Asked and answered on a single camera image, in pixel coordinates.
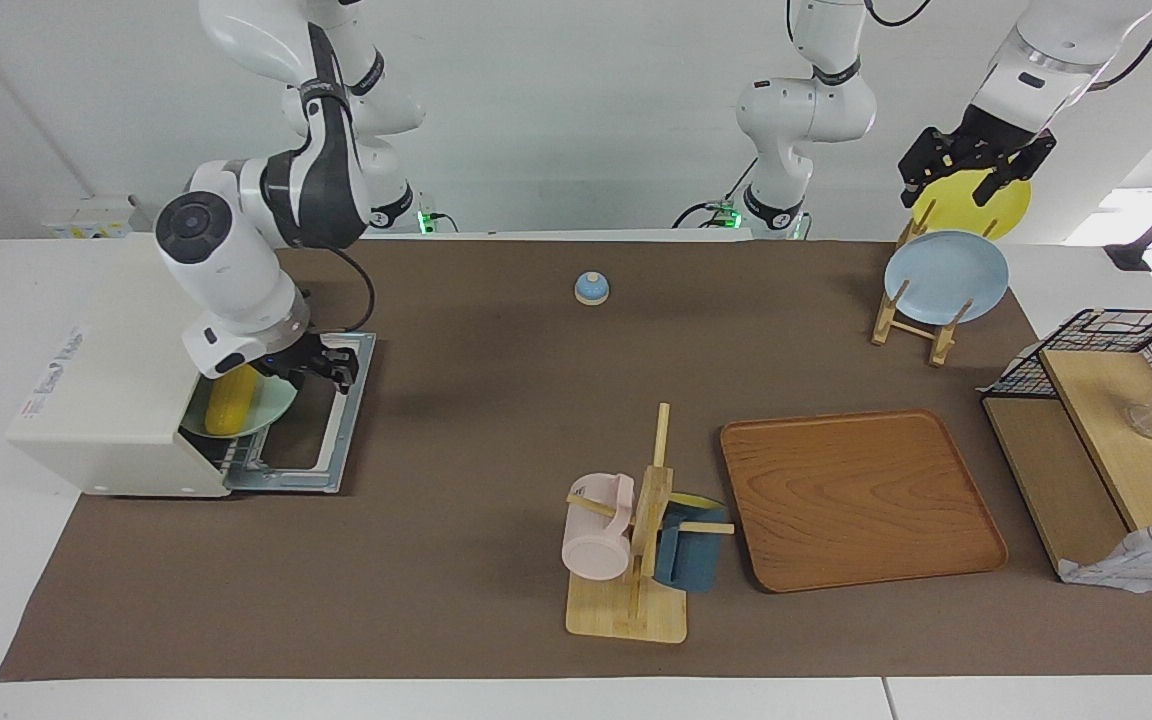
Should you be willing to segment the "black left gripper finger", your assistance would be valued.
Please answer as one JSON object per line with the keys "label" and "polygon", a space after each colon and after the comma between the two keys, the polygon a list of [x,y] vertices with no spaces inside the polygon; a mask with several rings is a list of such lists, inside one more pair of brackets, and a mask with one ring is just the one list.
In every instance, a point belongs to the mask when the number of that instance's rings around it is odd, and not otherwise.
{"label": "black left gripper finger", "polygon": [[899,161],[899,173],[902,179],[901,204],[914,209],[925,188],[945,177],[945,150],[908,150]]}
{"label": "black left gripper finger", "polygon": [[998,159],[995,162],[995,168],[987,170],[986,176],[980,179],[980,182],[972,191],[973,204],[978,209],[983,209],[998,191],[1002,188],[1011,184],[1011,182],[1028,181],[1032,179],[1034,174],[1033,168],[1033,152],[1030,150],[1021,150],[1011,156],[1010,159]]}

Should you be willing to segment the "green plate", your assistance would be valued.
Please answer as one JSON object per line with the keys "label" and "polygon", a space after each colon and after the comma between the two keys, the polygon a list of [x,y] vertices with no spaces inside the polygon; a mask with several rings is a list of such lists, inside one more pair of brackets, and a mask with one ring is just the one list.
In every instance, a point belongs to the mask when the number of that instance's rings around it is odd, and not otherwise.
{"label": "green plate", "polygon": [[[253,406],[251,407],[251,414],[248,415],[247,427],[238,433],[237,437],[250,435],[256,432],[256,430],[262,430],[270,427],[274,420],[282,418],[285,411],[291,407],[294,397],[297,395],[297,388],[293,387],[291,382],[283,381],[283,379],[276,377],[266,377],[262,374],[262,386],[259,393],[255,397]],[[194,392],[191,401],[185,409],[185,414],[180,420],[180,427],[188,430],[196,435],[217,438],[217,439],[230,439],[237,437],[211,437],[205,434],[205,430],[202,429],[202,420],[204,420],[204,409],[207,402],[209,391],[211,386],[211,379],[200,379]]]}

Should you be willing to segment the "yellow corn cob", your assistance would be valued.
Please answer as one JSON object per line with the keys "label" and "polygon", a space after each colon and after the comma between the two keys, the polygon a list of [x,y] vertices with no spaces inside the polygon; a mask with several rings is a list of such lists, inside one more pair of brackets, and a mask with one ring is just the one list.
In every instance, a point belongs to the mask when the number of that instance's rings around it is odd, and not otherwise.
{"label": "yellow corn cob", "polygon": [[237,437],[247,427],[262,376],[250,365],[234,369],[211,382],[202,429],[211,437]]}

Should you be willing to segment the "white toaster oven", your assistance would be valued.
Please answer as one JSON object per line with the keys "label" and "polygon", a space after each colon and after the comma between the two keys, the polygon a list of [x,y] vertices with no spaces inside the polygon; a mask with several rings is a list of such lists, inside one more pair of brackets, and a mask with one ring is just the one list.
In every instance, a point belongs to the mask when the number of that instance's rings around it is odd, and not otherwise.
{"label": "white toaster oven", "polygon": [[83,495],[228,497],[180,432],[197,381],[177,323],[84,323],[47,361],[6,441]]}

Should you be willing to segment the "yellow plate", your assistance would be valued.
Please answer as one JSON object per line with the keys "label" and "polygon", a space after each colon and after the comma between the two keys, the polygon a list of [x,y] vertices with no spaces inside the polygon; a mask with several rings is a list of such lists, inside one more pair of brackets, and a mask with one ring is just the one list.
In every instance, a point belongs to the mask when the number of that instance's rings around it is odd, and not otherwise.
{"label": "yellow plate", "polygon": [[960,170],[937,179],[915,200],[914,225],[920,225],[922,232],[972,232],[991,241],[1001,240],[1025,217],[1032,187],[1028,179],[1018,179],[979,206],[973,192],[991,174],[984,169]]}

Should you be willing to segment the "light blue plate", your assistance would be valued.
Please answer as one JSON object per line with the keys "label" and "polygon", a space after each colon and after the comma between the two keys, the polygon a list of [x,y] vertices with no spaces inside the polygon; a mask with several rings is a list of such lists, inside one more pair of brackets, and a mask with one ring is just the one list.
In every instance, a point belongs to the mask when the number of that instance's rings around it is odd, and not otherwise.
{"label": "light blue plate", "polygon": [[995,243],[972,232],[929,232],[905,242],[884,270],[884,291],[915,323],[947,325],[987,314],[1009,288],[1009,265]]}

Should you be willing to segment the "brown table mat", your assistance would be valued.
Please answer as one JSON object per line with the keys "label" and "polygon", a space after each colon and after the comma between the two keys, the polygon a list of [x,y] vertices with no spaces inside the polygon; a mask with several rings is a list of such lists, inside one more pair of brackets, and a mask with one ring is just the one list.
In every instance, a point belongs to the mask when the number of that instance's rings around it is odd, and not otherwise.
{"label": "brown table mat", "polygon": [[[1152,593],[1066,585],[977,388],[1034,340],[1016,300],[942,369],[870,344],[863,242],[353,247],[380,343],[339,495],[83,497],[0,679],[1152,674]],[[584,272],[602,304],[573,296]],[[567,488],[639,475],[659,402],[681,488],[728,498],[732,420],[925,407],[1009,552],[996,571],[794,594],[719,546],[682,644],[564,629]]]}

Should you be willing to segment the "wooden plate rack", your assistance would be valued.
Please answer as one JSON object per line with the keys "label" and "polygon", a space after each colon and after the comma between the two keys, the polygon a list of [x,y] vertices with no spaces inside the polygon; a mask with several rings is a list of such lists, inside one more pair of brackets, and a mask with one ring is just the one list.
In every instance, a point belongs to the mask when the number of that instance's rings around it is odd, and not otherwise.
{"label": "wooden plate rack", "polygon": [[[902,247],[908,245],[908,243],[914,242],[915,240],[919,240],[923,234],[927,232],[927,218],[931,217],[929,213],[931,213],[931,211],[924,213],[923,218],[911,218],[909,222],[905,223],[904,232],[901,233],[901,236],[896,242],[896,251],[893,252],[893,259],[895,259],[895,256],[902,251]],[[940,275],[937,275],[938,279],[934,279],[934,281],[931,275],[931,270],[920,275],[923,281],[931,282],[931,285],[924,283],[927,286],[924,288],[924,293],[931,293],[929,288],[933,285],[938,288],[938,291],[942,293],[942,295],[950,290],[960,290],[958,286],[963,283],[950,281],[950,279],[948,279],[948,270],[941,268],[941,265],[945,265],[945,263],[935,266],[935,270],[940,272]],[[929,340],[929,342],[931,342],[929,365],[935,367],[943,366],[948,354],[952,351],[952,346],[955,346],[956,343],[954,336],[957,325],[958,323],[964,323],[965,314],[969,309],[972,309],[975,301],[964,300],[963,305],[956,310],[955,314],[952,314],[952,319],[947,320],[947,323],[934,324],[927,323],[927,320],[918,320],[915,319],[911,311],[901,310],[899,305],[900,302],[902,302],[902,297],[905,296],[905,293],[911,291],[914,285],[914,279],[905,279],[905,281],[901,281],[896,288],[895,296],[892,296],[890,293],[887,291],[886,286],[884,286],[881,304],[878,306],[873,331],[870,333],[870,343],[874,346],[886,344],[892,329],[914,334],[916,338],[924,338],[924,340]],[[899,323],[897,314],[901,313],[914,319],[911,323],[915,324]]]}

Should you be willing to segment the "white box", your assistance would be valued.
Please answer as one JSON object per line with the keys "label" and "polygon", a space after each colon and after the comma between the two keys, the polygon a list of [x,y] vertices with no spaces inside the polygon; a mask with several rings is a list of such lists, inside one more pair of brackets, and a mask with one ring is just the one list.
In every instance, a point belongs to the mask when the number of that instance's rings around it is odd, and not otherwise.
{"label": "white box", "polygon": [[123,238],[147,229],[150,219],[145,210],[129,195],[51,202],[41,214],[44,236],[60,240]]}

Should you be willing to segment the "pink mug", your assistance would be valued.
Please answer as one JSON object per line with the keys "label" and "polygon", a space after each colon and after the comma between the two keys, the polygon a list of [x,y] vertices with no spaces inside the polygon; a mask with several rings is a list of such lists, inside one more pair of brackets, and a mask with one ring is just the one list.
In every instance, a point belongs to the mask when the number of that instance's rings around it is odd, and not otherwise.
{"label": "pink mug", "polygon": [[570,488],[562,559],[577,577],[608,582],[626,574],[631,548],[634,479],[626,473],[586,473]]}

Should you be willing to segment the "brown wooden tray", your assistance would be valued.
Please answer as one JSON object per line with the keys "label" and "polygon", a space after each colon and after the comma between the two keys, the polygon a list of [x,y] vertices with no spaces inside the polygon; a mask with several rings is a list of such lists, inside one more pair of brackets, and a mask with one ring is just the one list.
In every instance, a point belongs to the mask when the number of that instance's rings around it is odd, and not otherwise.
{"label": "brown wooden tray", "polygon": [[764,592],[956,577],[1009,559],[950,430],[927,409],[733,420],[719,447]]}

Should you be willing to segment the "wooden mug tree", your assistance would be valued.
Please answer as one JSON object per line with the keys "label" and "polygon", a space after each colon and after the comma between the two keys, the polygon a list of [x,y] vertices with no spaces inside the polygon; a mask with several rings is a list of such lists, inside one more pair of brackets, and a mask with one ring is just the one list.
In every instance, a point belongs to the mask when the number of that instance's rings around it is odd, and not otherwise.
{"label": "wooden mug tree", "polygon": [[652,461],[634,482],[634,518],[628,529],[631,559],[626,574],[608,582],[577,577],[570,570],[567,632],[596,637],[679,644],[687,637],[687,592],[653,579],[658,535],[673,491],[666,464],[669,404],[658,407]]}

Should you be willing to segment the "dark blue mug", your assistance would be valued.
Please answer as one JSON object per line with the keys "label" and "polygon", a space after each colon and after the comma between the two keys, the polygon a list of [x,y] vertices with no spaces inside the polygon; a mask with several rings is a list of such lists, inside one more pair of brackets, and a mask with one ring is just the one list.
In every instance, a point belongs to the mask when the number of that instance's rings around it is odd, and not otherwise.
{"label": "dark blue mug", "polygon": [[682,530],[685,521],[727,523],[727,507],[713,498],[672,492],[658,535],[653,579],[685,592],[708,592],[717,579],[722,538],[717,533]]}

